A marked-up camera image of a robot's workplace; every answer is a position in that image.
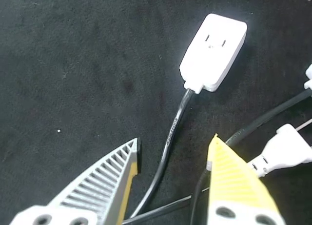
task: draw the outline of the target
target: screw hole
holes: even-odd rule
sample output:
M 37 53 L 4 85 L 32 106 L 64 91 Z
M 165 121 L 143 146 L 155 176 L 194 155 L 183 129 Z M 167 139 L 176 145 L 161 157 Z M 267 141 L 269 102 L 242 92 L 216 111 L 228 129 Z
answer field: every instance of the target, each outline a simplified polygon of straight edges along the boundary
M 37 217 L 33 224 L 34 225 L 48 225 L 51 220 L 52 220 L 52 216 L 45 214 L 45 215 L 41 215 Z
M 258 215 L 255 220 L 261 225 L 276 225 L 276 223 L 266 215 Z
M 70 225 L 88 225 L 88 220 L 85 218 L 77 218 L 73 220 Z
M 229 219 L 235 218 L 235 213 L 226 207 L 218 208 L 216 214 Z

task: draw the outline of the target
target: black fabric surface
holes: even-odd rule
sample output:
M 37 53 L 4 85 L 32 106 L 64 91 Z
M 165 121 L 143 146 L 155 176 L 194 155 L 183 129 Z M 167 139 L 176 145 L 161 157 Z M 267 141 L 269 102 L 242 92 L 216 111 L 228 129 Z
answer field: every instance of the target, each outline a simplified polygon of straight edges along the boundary
M 245 44 L 220 88 L 192 98 L 148 209 L 192 192 L 214 133 L 226 140 L 303 90 L 312 1 L 0 0 L 1 224 L 47 204 L 96 160 L 141 137 L 129 216 L 156 171 L 185 91 L 179 64 L 208 13 L 246 22 Z M 250 160 L 278 127 L 311 118 L 311 106 L 287 110 L 235 150 Z M 311 131 L 302 132 L 310 143 Z M 305 164 L 263 179 L 289 225 L 312 224 L 311 171 Z M 188 212 L 143 224 L 186 225 Z

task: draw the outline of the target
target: plug prong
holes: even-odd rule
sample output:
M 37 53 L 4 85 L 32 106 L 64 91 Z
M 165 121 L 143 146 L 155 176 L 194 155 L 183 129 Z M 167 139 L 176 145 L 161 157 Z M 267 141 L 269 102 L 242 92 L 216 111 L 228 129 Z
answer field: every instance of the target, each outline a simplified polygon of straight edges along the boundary
M 305 123 L 301 124 L 299 127 L 296 128 L 296 131 L 300 131 L 301 129 L 305 128 L 306 126 L 308 126 L 309 124 L 312 123 L 312 119 L 306 121 Z

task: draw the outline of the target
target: yellow ribbed pad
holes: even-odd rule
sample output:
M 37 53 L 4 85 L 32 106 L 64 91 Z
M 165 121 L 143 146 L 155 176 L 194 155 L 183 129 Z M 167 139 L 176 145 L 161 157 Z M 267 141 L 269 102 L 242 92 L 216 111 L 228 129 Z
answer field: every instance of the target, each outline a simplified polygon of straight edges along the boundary
M 278 212 L 276 204 L 256 174 L 215 135 L 209 145 L 212 161 L 209 204 L 231 201 Z

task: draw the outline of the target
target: white plug end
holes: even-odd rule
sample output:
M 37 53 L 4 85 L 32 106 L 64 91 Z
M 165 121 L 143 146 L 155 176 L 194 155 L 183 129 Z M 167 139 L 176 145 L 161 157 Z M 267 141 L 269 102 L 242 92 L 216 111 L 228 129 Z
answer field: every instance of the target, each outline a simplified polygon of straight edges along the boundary
M 305 82 L 304 88 L 305 89 L 312 89 L 312 64 L 306 70 L 306 76 L 309 78 L 309 81 Z
M 184 87 L 195 93 L 214 92 L 229 72 L 246 37 L 244 22 L 209 14 L 180 65 Z
M 312 162 L 311 147 L 292 125 L 285 124 L 276 133 L 262 153 L 248 163 L 258 177 L 276 169 Z

